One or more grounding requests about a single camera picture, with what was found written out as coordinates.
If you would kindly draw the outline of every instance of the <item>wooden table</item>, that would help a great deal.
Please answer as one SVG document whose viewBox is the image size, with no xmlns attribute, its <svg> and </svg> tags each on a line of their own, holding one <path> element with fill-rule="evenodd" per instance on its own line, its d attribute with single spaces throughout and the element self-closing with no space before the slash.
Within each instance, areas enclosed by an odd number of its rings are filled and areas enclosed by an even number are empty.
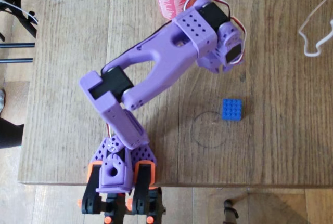
<svg viewBox="0 0 333 224">
<path fill-rule="evenodd" d="M 333 186 L 333 45 L 308 58 L 297 34 L 321 0 L 227 0 L 248 30 L 246 62 L 214 75 L 196 65 L 134 114 L 147 130 L 164 186 Z M 305 32 L 330 31 L 332 1 Z M 19 181 L 84 184 L 106 126 L 79 79 L 166 22 L 156 0 L 44 0 Z M 126 70 L 134 83 L 152 68 Z M 239 123 L 220 119 L 239 98 Z"/>
</svg>

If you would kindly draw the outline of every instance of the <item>wooden floor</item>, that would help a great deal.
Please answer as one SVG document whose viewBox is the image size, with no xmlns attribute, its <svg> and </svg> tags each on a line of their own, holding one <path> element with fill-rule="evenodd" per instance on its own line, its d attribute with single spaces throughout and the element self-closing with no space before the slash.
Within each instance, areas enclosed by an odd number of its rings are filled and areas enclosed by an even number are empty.
<svg viewBox="0 0 333 224">
<path fill-rule="evenodd" d="M 23 0 L 28 10 L 37 0 Z M 7 42 L 34 41 L 10 15 L 0 13 L 0 30 Z M 33 57 L 33 49 L 3 51 L 0 58 Z M 6 90 L 1 117 L 15 124 L 25 122 L 32 64 L 0 64 L 0 87 Z M 83 216 L 76 201 L 82 186 L 29 186 L 17 183 L 20 148 L 0 150 L 0 224 L 102 223 L 101 216 Z M 222 223 L 223 202 L 234 199 L 238 224 L 333 223 L 333 190 L 163 188 L 167 212 L 163 223 Z M 125 223 L 145 223 L 127 217 Z"/>
</svg>

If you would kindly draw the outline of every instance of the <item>black chair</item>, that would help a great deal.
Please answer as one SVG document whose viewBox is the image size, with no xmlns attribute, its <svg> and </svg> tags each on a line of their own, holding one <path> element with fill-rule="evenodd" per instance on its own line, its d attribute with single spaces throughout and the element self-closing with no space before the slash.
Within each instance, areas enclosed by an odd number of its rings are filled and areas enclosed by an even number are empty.
<svg viewBox="0 0 333 224">
<path fill-rule="evenodd" d="M 21 8 L 21 0 L 4 0 L 9 2 L 17 7 Z M 25 27 L 25 29 L 34 37 L 36 38 L 37 30 L 35 28 L 34 20 L 28 16 L 24 16 L 23 12 L 17 8 L 14 8 L 10 5 L 0 2 L 0 11 L 7 12 L 16 16 L 16 18 L 20 21 L 20 23 Z M 34 12 L 30 11 L 29 14 L 34 16 Z M 4 35 L 0 32 L 0 39 L 5 41 Z M 34 47 L 34 43 L 13 43 L 13 44 L 0 44 L 0 48 L 27 48 L 27 47 Z M 0 63 L 18 63 L 18 62 L 32 62 L 32 59 L 0 59 Z"/>
</svg>

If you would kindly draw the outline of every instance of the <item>robotic arm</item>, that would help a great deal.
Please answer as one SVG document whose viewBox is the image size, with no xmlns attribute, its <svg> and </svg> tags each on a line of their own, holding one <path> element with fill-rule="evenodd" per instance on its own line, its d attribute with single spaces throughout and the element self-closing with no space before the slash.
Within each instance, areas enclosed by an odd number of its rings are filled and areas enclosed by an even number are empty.
<svg viewBox="0 0 333 224">
<path fill-rule="evenodd" d="M 157 160 L 130 111 L 174 84 L 195 61 L 213 73 L 219 73 L 220 65 L 226 72 L 241 63 L 243 49 L 241 32 L 230 17 L 210 0 L 196 0 L 167 26 L 108 63 L 101 75 L 92 71 L 80 80 L 89 101 L 114 131 L 91 159 L 82 213 L 103 211 L 107 224 L 122 223 L 124 214 L 144 214 L 147 223 L 161 223 L 162 192 L 152 187 Z M 150 60 L 156 65 L 134 86 L 124 69 Z M 124 194 L 134 188 L 133 199 L 125 204 Z M 99 193 L 108 194 L 106 202 Z"/>
</svg>

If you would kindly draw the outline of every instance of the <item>person's leg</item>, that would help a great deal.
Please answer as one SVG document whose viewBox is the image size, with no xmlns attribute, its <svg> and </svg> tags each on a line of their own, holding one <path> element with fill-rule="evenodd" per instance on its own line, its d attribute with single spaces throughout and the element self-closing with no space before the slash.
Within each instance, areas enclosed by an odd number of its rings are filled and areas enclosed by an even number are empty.
<svg viewBox="0 0 333 224">
<path fill-rule="evenodd" d="M 5 92 L 0 90 L 0 112 L 4 108 Z M 0 118 L 0 149 L 20 146 L 22 144 L 24 125 L 15 125 Z"/>
</svg>

